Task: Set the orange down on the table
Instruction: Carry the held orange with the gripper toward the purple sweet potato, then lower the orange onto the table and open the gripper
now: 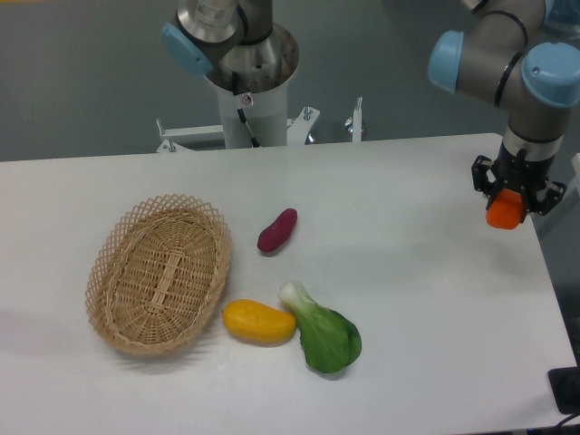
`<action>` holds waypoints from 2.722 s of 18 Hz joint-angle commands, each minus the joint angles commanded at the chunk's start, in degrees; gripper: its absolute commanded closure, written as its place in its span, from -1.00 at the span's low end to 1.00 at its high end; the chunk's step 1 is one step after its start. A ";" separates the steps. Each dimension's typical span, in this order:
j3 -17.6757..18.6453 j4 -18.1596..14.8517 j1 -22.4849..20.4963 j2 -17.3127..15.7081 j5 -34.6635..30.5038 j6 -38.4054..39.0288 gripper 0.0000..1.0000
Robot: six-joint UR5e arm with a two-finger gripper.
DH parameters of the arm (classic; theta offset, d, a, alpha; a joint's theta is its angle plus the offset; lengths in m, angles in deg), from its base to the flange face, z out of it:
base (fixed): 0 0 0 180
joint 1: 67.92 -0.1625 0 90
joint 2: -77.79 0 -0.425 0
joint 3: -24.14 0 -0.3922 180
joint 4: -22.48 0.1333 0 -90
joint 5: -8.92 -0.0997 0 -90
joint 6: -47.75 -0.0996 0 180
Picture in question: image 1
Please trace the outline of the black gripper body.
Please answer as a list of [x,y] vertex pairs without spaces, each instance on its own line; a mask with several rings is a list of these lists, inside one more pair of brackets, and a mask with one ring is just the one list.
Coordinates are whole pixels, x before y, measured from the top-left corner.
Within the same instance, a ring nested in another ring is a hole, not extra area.
[[528,160],[525,150],[510,151],[501,143],[498,157],[493,164],[493,174],[507,189],[536,194],[546,188],[547,174],[552,158]]

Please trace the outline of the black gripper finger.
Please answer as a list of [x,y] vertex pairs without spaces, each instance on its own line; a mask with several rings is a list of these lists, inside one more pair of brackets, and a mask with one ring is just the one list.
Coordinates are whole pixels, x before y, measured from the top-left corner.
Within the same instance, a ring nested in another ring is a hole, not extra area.
[[496,181],[489,177],[495,177],[494,168],[494,161],[483,155],[478,155],[471,165],[473,188],[487,200],[486,209],[490,208],[497,195]]
[[566,193],[566,184],[558,181],[547,181],[540,190],[529,190],[524,195],[524,209],[528,216],[547,216],[560,202]]

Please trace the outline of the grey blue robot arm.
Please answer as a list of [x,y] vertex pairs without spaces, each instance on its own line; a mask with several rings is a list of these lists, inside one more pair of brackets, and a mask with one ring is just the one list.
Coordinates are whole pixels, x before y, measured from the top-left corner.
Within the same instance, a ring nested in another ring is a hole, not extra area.
[[[471,174],[486,197],[488,224],[512,229],[565,197],[566,185],[547,172],[579,102],[579,52],[565,43],[528,46],[552,10],[549,1],[470,1],[468,9],[477,24],[440,37],[428,77],[507,111],[497,157],[476,158]],[[299,50],[274,23],[270,2],[182,1],[161,41],[177,64],[216,90],[228,148],[306,143],[318,113],[305,108],[294,121],[287,117]]]

